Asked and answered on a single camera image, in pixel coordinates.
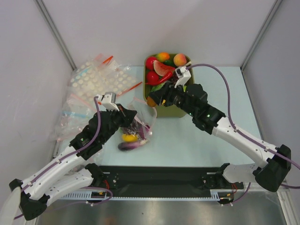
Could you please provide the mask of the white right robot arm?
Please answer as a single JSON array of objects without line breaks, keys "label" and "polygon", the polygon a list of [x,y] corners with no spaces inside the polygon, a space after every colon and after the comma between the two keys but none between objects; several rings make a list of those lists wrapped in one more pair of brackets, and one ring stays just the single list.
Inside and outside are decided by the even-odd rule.
[{"label": "white right robot arm", "polygon": [[207,93],[199,84],[174,86],[170,82],[149,93],[148,99],[165,107],[176,106],[192,117],[201,131],[214,135],[231,144],[250,159],[253,164],[225,164],[216,176],[221,188],[235,182],[255,182],[262,188],[277,192],[291,169],[291,150],[285,145],[277,147],[258,139],[236,126],[228,115],[211,106]]}]

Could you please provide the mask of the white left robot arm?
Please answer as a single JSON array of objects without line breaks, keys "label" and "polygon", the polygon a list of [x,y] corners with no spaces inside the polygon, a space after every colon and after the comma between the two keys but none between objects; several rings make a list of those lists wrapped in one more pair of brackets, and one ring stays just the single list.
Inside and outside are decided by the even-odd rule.
[{"label": "white left robot arm", "polygon": [[14,179],[10,182],[11,190],[21,189],[19,208],[27,221],[40,216],[54,201],[70,192],[102,185],[105,176],[95,163],[87,164],[68,178],[64,175],[99,152],[119,128],[131,125],[137,111],[120,104],[117,107],[117,110],[95,113],[68,147],[39,172],[25,180]]}]

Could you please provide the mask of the clear zip top bag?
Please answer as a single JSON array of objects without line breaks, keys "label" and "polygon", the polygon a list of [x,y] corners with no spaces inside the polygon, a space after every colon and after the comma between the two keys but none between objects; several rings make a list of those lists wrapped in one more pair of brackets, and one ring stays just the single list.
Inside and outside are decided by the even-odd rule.
[{"label": "clear zip top bag", "polygon": [[148,124],[150,126],[150,132],[147,135],[140,135],[140,134],[136,135],[138,137],[138,141],[142,141],[142,140],[149,141],[153,135],[153,126],[154,126],[156,118],[157,118],[156,109],[148,106],[145,101],[140,100],[136,97],[133,98],[133,100],[129,103],[128,109],[137,111],[137,114],[134,117],[133,121]]}]

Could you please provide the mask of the pink toy onion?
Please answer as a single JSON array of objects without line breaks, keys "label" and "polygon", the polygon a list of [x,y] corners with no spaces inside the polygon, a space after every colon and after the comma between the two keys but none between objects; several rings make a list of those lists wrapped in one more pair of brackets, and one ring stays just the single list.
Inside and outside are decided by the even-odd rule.
[{"label": "pink toy onion", "polygon": [[150,126],[148,124],[138,122],[137,125],[138,125],[138,133],[140,135],[147,135],[150,132]]}]

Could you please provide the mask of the yellow toy lemon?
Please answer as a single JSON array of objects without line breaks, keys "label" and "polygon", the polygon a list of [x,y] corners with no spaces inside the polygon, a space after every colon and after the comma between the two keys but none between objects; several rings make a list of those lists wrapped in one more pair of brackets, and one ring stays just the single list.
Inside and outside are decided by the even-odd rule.
[{"label": "yellow toy lemon", "polygon": [[121,137],[122,137],[122,140],[127,143],[138,141],[138,137],[136,135],[123,134]]}]

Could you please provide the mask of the brown toy kiwi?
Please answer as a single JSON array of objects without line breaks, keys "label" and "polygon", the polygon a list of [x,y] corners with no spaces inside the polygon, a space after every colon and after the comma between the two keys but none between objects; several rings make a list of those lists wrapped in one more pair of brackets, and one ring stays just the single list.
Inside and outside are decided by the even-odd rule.
[{"label": "brown toy kiwi", "polygon": [[151,98],[151,97],[148,97],[147,98],[147,101],[146,101],[147,105],[150,106],[150,107],[155,107],[157,105],[157,103]]}]

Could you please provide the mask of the dark purple toy grapes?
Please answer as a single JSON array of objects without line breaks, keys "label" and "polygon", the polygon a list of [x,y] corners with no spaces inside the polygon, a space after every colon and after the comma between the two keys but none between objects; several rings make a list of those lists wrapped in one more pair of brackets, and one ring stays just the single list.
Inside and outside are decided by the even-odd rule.
[{"label": "dark purple toy grapes", "polygon": [[140,131],[140,123],[133,121],[128,127],[121,127],[120,131],[127,135],[138,135]]}]

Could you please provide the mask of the purple toy eggplant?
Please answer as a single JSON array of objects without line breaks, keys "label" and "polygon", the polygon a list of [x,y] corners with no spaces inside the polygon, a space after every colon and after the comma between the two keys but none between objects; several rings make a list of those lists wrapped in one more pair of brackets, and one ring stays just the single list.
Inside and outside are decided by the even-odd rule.
[{"label": "purple toy eggplant", "polygon": [[148,140],[136,141],[136,142],[122,142],[118,145],[120,151],[129,151],[139,148],[147,143]]}]

